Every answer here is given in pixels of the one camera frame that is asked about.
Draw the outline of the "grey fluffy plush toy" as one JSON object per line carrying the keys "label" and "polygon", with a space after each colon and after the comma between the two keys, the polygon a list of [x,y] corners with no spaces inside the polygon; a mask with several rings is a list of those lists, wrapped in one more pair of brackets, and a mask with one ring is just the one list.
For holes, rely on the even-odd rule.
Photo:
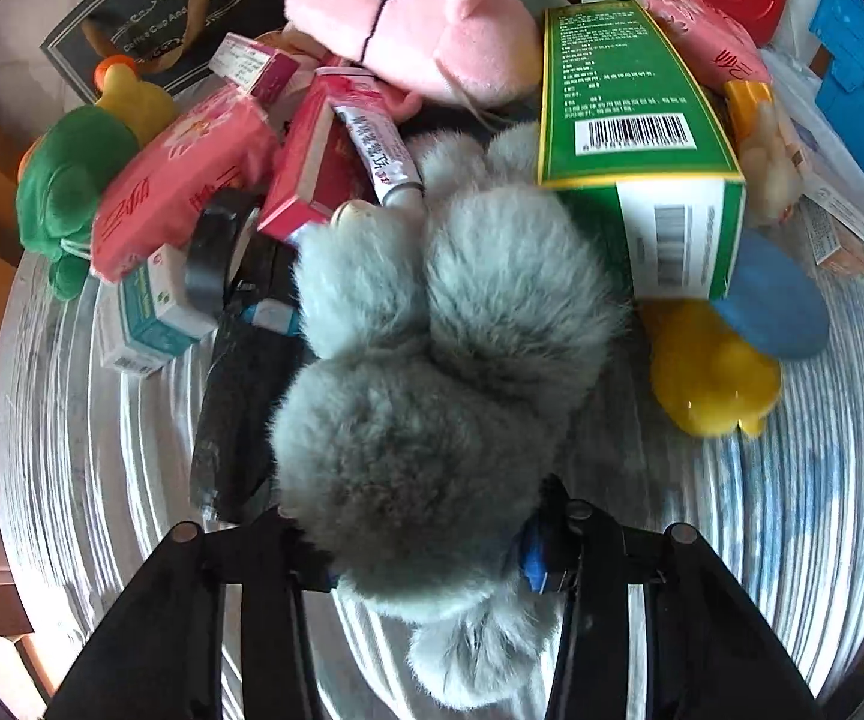
{"label": "grey fluffy plush toy", "polygon": [[518,534],[626,310],[593,244],[536,180],[539,132],[412,138],[418,210],[349,205],[300,236],[311,361],[271,420],[284,514],[338,589],[412,629],[442,706],[525,686],[557,628]]}

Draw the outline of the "green medicine box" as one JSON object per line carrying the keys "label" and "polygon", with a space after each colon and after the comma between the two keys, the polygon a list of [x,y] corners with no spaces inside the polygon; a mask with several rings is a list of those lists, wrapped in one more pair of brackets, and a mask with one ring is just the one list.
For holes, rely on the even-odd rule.
{"label": "green medicine box", "polygon": [[627,296],[727,295],[745,176],[704,91],[637,2],[546,11],[539,121],[539,183]]}

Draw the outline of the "yellow blue duck toy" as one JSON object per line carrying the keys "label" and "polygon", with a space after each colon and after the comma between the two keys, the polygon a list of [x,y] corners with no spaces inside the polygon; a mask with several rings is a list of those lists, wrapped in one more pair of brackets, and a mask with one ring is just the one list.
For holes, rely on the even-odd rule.
{"label": "yellow blue duck toy", "polygon": [[780,366],[814,358],[829,344],[818,286],[756,231],[741,236],[724,298],[644,301],[638,316],[652,348],[656,401],[695,437],[759,436],[780,400]]}

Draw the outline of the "black pouch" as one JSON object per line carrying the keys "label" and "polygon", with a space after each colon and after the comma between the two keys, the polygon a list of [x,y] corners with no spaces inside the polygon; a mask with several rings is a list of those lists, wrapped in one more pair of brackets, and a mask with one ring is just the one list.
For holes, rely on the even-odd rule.
{"label": "black pouch", "polygon": [[250,244],[212,345],[191,457],[190,500],[211,522],[250,522],[271,505],[272,408],[307,357],[294,250]]}

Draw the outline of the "teal white medicine box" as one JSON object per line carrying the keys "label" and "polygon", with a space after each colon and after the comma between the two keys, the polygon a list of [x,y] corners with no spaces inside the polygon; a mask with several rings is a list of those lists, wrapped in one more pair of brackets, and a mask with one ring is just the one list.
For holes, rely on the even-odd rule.
{"label": "teal white medicine box", "polygon": [[101,366],[147,377],[208,337],[217,320],[194,309],[185,288],[187,255],[161,245],[116,284],[98,290]]}

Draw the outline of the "black tape roll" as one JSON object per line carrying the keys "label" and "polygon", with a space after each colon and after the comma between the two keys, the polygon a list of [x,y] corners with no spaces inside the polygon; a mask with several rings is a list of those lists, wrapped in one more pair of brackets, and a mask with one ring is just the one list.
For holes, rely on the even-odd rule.
{"label": "black tape roll", "polygon": [[188,301],[204,316],[222,314],[256,226],[260,197],[219,188],[204,205],[190,239],[185,265]]}

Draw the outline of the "orange white small box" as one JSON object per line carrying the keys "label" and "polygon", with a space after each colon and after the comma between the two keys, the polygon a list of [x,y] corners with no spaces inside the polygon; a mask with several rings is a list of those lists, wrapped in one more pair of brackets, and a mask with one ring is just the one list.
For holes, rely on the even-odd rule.
{"label": "orange white small box", "polygon": [[864,213],[860,197],[834,171],[803,163],[800,211],[814,265],[837,277],[864,275]]}

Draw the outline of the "green orange duck plush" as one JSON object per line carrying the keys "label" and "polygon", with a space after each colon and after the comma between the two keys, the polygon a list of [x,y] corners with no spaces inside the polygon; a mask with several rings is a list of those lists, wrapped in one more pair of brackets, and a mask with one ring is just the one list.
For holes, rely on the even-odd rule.
{"label": "green orange duck plush", "polygon": [[20,243],[50,262],[51,293],[62,301],[77,298],[91,273],[92,223],[105,188],[178,115],[172,96],[142,80],[126,55],[101,60],[94,82],[95,103],[64,114],[17,171]]}

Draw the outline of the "red white ointment box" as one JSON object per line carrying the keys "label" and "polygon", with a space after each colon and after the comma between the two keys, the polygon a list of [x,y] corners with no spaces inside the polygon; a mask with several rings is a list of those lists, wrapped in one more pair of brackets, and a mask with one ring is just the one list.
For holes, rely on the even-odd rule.
{"label": "red white ointment box", "polygon": [[377,203],[361,156],[328,98],[328,82],[350,71],[317,71],[290,121],[258,218],[258,231],[268,238],[295,244],[307,224],[328,224],[349,200]]}

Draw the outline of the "pink tissue pack left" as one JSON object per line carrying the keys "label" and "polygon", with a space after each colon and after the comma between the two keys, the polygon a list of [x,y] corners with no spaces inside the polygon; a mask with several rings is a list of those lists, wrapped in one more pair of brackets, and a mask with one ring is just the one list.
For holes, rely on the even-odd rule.
{"label": "pink tissue pack left", "polygon": [[181,114],[101,195],[92,271],[116,283],[161,245],[183,247],[217,190],[268,180],[277,145],[260,103],[230,86]]}

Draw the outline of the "pink tissue pack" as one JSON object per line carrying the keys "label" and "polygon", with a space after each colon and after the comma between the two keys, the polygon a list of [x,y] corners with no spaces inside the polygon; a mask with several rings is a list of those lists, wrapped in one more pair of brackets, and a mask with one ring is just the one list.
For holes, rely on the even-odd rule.
{"label": "pink tissue pack", "polygon": [[230,86],[181,114],[101,195],[92,271],[116,283],[161,245],[183,247],[217,190],[268,180],[277,145],[260,103]]}
{"label": "pink tissue pack", "polygon": [[715,91],[728,82],[770,82],[748,30],[707,0],[635,0],[663,29],[695,79]]}

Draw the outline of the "white ointment tube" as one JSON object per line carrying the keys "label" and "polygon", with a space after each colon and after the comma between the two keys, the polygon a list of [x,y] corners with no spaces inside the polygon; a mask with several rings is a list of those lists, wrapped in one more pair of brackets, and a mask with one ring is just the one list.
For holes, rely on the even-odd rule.
{"label": "white ointment tube", "polygon": [[424,210],[424,184],[398,127],[375,96],[331,96],[329,102],[359,153],[383,208]]}

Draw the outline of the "small pink white box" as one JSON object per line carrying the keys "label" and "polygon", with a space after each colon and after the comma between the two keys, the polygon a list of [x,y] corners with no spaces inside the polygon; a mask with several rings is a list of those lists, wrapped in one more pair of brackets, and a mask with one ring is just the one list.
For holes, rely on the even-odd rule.
{"label": "small pink white box", "polygon": [[261,104],[272,104],[300,70],[300,62],[281,49],[227,32],[208,69]]}

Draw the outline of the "pink tissue pack right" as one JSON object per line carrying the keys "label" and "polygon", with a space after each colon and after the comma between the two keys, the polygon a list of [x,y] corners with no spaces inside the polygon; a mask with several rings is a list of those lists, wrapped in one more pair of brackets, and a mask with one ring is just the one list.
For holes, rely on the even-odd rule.
{"label": "pink tissue pack right", "polygon": [[715,91],[728,82],[770,82],[748,30],[707,0],[635,0],[663,29],[695,79]]}

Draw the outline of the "black gift box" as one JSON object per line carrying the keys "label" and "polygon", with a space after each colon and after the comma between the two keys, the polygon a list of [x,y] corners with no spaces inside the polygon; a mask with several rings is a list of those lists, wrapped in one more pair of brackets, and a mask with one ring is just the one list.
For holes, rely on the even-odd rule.
{"label": "black gift box", "polygon": [[82,101],[98,98],[94,71],[128,55],[172,96],[202,82],[229,32],[258,37],[286,24],[284,0],[82,0],[41,50]]}

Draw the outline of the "pink pig plush with glasses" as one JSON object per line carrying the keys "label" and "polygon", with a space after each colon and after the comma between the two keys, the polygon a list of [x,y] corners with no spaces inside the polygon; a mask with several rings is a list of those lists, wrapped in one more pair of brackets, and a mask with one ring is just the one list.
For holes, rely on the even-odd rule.
{"label": "pink pig plush with glasses", "polygon": [[492,109],[541,82],[541,29],[523,0],[284,0],[284,15],[429,103]]}

